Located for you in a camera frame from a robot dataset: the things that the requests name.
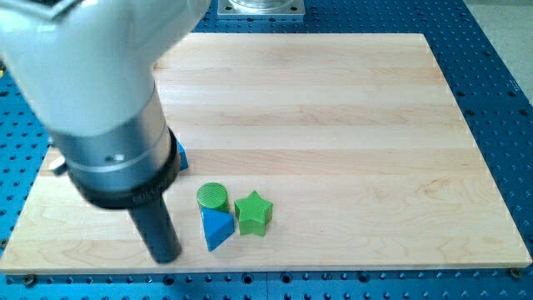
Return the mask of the blue block behind arm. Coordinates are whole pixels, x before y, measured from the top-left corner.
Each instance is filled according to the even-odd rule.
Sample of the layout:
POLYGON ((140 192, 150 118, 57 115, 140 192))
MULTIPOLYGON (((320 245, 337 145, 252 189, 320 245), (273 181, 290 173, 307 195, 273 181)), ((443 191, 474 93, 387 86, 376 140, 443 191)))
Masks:
POLYGON ((182 144, 179 141, 177 141, 177 149, 178 149, 178 154, 180 158, 179 171, 182 172, 188 169, 187 153, 186 153, 185 148, 182 146, 182 144))

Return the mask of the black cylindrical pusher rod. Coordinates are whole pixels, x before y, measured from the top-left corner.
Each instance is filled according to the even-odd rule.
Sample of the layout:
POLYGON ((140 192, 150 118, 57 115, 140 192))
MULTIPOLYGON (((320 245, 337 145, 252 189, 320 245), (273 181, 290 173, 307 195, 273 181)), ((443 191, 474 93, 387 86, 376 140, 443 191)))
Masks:
POLYGON ((177 259, 182 247, 162 195, 129 208, 128 213, 155 262, 165 264, 177 259))

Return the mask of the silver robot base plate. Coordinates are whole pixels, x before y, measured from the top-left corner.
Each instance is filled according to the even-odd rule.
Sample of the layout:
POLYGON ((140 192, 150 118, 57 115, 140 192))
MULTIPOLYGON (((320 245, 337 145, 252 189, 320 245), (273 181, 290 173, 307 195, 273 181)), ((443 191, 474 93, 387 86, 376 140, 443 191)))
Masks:
POLYGON ((303 17, 303 0, 218 0, 217 14, 223 17, 303 17))

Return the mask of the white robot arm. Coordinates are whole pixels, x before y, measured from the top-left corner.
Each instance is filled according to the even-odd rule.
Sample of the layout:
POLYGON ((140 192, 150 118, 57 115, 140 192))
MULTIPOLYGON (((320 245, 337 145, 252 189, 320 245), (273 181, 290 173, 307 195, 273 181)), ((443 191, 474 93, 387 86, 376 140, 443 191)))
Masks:
POLYGON ((203 0, 1 3, 1 59, 68 176, 91 204, 128 210, 158 263, 181 251, 162 198, 181 157, 153 68, 208 8, 203 0))

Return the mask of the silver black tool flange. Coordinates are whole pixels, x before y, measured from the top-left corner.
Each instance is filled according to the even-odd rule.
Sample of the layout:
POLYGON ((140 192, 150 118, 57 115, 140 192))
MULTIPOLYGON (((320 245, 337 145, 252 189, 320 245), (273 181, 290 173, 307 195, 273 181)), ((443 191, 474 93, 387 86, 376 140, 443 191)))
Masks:
POLYGON ((52 114, 48 132, 80 193, 103 208, 129 208, 157 198, 180 169, 177 139, 158 91, 98 97, 52 114))

